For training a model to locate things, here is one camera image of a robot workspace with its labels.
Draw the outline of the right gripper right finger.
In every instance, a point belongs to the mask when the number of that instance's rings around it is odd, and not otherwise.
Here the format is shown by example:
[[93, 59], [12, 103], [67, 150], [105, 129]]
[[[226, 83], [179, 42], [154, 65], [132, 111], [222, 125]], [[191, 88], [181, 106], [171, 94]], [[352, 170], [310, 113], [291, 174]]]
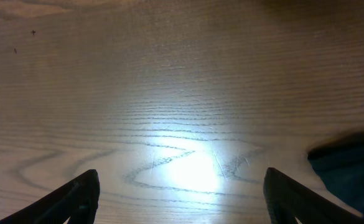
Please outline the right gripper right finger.
[[266, 171], [263, 193], [272, 224], [364, 223], [364, 219], [342, 209], [273, 167]]

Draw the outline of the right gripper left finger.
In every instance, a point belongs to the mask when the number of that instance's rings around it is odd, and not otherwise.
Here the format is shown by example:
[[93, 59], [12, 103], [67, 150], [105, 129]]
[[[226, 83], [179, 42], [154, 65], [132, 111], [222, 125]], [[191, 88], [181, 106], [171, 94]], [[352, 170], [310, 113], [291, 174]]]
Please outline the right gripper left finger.
[[0, 224], [93, 224], [99, 197], [98, 173], [90, 169]]

